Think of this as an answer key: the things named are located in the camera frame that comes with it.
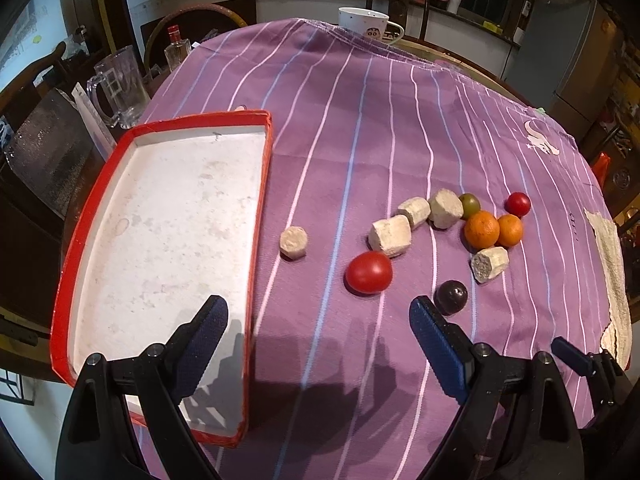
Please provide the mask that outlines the small round white chunk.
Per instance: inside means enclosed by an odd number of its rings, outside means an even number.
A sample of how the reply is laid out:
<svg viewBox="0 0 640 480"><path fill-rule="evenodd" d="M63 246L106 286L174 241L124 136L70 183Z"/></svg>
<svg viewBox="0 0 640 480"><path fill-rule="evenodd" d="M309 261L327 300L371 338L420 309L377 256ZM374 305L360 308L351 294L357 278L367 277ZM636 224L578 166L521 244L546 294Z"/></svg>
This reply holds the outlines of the small round white chunk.
<svg viewBox="0 0 640 480"><path fill-rule="evenodd" d="M306 255L308 234L301 226L289 226L280 234L280 254L288 260L297 260Z"/></svg>

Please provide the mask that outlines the large white chunk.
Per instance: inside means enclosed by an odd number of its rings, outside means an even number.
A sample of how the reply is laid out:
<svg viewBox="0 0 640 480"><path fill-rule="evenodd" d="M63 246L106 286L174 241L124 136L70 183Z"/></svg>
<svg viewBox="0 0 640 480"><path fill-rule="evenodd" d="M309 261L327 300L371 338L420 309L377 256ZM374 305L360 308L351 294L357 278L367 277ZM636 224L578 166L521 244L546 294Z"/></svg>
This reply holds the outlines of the large white chunk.
<svg viewBox="0 0 640 480"><path fill-rule="evenodd" d="M404 254L411 246L411 229L408 220L398 214L372 223L368 244L372 250L382 252L388 258Z"/></svg>

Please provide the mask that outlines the cream knitted cloth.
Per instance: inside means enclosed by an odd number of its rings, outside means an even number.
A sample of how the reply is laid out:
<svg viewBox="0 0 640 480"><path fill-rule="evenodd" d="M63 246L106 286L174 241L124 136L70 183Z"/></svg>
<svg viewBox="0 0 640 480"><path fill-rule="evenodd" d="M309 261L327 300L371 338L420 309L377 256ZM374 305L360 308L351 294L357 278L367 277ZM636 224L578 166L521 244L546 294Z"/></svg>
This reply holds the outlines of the cream knitted cloth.
<svg viewBox="0 0 640 480"><path fill-rule="evenodd" d="M603 331L600 347L626 370L631 357L632 328L617 224L611 219L603 218L598 212L590 212L587 209L585 216L596 239L608 297L610 322Z"/></svg>

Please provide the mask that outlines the dark purple plum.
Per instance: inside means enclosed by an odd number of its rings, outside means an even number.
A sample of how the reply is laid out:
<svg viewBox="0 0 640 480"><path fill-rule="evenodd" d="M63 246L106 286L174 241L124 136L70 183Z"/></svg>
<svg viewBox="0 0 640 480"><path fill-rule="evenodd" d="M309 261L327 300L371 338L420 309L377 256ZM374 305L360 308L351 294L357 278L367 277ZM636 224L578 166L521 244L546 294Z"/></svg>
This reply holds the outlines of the dark purple plum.
<svg viewBox="0 0 640 480"><path fill-rule="evenodd" d="M442 315L454 315L465 307L468 297L469 293L465 284L449 280L437 287L434 303Z"/></svg>

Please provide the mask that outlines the white cartoon mug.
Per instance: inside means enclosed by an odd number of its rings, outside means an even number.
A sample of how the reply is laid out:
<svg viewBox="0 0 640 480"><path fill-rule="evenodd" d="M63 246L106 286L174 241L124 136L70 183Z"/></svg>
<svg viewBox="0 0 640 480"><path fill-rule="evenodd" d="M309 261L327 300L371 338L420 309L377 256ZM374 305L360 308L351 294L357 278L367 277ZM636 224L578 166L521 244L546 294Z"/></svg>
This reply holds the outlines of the white cartoon mug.
<svg viewBox="0 0 640 480"><path fill-rule="evenodd" d="M338 9L338 24L383 44L394 44L405 36L405 29L393 22L387 14L370 9L341 6Z"/></svg>

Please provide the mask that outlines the small red tomato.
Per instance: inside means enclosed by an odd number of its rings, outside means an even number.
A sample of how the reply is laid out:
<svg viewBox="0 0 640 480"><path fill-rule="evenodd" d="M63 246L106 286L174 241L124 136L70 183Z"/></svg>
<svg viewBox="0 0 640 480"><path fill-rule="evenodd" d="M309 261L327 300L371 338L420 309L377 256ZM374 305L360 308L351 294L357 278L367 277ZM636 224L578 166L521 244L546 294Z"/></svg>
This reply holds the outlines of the small red tomato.
<svg viewBox="0 0 640 480"><path fill-rule="evenodd" d="M509 214L523 218L532 209L529 197L522 192L512 193L504 203L504 208Z"/></svg>

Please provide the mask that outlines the glass liquor bottle red cap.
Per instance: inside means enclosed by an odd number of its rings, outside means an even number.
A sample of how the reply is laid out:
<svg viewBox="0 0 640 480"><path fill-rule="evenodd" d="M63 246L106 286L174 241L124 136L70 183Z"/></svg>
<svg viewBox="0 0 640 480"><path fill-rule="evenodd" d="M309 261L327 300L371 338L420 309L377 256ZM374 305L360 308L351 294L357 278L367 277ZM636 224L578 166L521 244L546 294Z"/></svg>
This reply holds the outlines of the glass liquor bottle red cap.
<svg viewBox="0 0 640 480"><path fill-rule="evenodd" d="M165 58L169 70L174 72L191 52L189 39L183 39L178 25L171 25L167 29L170 44L165 48Z"/></svg>

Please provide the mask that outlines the red rimmed white tray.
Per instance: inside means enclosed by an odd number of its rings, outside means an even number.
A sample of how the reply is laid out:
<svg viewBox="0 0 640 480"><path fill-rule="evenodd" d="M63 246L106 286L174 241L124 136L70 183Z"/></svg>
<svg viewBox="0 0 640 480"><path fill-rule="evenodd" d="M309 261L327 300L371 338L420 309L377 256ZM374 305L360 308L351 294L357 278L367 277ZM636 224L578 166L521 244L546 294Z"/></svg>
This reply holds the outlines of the red rimmed white tray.
<svg viewBox="0 0 640 480"><path fill-rule="evenodd" d="M239 444L271 149L265 110L149 122L122 137L82 207L58 284L50 355L64 382L76 382L91 353L129 358L168 340L219 296L227 325L180 408L200 442Z"/></svg>

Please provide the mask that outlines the grey textured cushion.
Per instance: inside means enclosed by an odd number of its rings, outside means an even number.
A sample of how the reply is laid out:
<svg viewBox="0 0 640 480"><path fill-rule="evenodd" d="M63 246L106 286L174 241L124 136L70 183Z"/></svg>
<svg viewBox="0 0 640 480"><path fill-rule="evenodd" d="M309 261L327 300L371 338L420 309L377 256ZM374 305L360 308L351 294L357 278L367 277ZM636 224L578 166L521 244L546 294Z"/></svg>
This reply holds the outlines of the grey textured cushion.
<svg viewBox="0 0 640 480"><path fill-rule="evenodd" d="M50 91L2 143L11 170L57 216L66 216L80 170L93 148L70 98Z"/></svg>

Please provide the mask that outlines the glass beer mug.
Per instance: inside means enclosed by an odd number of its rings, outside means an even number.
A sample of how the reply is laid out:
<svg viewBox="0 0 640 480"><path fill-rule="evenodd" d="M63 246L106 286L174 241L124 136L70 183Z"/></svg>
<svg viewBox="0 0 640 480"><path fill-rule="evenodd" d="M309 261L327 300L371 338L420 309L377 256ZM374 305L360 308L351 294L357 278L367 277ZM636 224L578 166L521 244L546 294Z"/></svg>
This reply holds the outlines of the glass beer mug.
<svg viewBox="0 0 640 480"><path fill-rule="evenodd" d="M130 129L137 125L150 98L143 84L134 48L127 46L107 56L94 66L96 74L87 81L86 91L96 111L110 127ZM102 89L111 114L99 102Z"/></svg>

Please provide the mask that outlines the green olive fruit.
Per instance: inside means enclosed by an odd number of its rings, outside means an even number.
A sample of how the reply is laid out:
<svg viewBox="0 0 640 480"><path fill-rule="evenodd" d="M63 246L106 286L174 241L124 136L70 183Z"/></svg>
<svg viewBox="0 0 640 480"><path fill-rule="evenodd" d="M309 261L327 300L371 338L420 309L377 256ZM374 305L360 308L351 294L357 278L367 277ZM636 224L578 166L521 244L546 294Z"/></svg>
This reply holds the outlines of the green olive fruit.
<svg viewBox="0 0 640 480"><path fill-rule="evenodd" d="M464 220L472 217L473 214L477 214L482 209L480 206L480 201L477 197L471 193L463 193L459 196L459 200L462 203L463 214L462 218Z"/></svg>

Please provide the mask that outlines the large red tomato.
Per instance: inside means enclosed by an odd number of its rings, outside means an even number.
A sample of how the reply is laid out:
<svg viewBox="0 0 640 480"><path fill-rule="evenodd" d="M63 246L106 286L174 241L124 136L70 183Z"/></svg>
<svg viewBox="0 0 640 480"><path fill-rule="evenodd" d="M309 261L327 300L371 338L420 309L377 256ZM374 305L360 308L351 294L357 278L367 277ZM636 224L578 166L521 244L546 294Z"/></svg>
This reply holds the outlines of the large red tomato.
<svg viewBox="0 0 640 480"><path fill-rule="evenodd" d="M345 270L346 286L360 295L375 295L393 281L390 258L382 252L363 252L353 258Z"/></svg>

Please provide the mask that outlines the silver refrigerator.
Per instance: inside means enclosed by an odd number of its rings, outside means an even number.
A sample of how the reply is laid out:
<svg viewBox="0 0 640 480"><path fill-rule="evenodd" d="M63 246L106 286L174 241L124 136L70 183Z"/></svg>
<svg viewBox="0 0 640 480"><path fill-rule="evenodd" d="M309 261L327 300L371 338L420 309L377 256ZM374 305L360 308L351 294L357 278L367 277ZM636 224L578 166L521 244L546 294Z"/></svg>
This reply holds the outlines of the silver refrigerator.
<svg viewBox="0 0 640 480"><path fill-rule="evenodd" d="M506 84L580 141L612 90L623 40L597 0L535 0Z"/></svg>

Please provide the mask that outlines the white paper box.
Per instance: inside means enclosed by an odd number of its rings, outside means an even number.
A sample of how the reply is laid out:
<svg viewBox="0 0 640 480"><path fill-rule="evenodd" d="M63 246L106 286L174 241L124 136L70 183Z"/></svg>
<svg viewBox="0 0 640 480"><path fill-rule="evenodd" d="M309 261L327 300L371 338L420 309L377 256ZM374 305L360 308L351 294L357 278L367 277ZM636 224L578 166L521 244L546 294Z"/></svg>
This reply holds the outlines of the white paper box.
<svg viewBox="0 0 640 480"><path fill-rule="evenodd" d="M116 148L116 142L111 131L108 130L81 84L75 84L72 90L72 97L94 146L104 160L109 159Z"/></svg>

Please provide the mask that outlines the large orange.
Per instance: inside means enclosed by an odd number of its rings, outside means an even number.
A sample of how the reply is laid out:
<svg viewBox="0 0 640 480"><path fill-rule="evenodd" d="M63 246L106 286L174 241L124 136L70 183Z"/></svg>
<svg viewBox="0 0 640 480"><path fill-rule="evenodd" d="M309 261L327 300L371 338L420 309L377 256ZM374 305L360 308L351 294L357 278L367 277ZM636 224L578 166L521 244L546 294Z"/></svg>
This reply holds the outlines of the large orange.
<svg viewBox="0 0 640 480"><path fill-rule="evenodd" d="M471 248L476 250L489 248L498 242L499 222L490 212L477 211L465 221L463 235Z"/></svg>

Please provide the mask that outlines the small orange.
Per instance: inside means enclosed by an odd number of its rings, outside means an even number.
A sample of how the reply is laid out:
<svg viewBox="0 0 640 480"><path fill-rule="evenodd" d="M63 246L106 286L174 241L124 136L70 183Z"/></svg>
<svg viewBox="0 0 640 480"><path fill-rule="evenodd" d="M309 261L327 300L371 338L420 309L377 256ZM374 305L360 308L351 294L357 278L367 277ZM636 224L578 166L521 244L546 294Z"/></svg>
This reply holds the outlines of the small orange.
<svg viewBox="0 0 640 480"><path fill-rule="evenodd" d="M498 219L499 237L498 244L505 248L517 245L523 238L523 222L514 214L504 214Z"/></svg>

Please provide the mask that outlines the purple striped tablecloth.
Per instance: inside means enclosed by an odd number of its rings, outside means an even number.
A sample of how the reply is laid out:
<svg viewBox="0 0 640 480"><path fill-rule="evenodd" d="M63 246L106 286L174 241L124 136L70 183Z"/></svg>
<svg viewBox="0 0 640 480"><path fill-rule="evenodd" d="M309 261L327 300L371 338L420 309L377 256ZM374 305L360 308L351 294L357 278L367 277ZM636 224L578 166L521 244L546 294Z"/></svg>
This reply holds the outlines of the purple striped tablecloth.
<svg viewBox="0 0 640 480"><path fill-rule="evenodd" d="M274 137L256 266L250 426L226 479L412 479L457 404L408 307L458 281L454 320L530 358L562 336L627 362L618 249L576 141L454 68L286 20L197 47L148 122L266 110Z"/></svg>

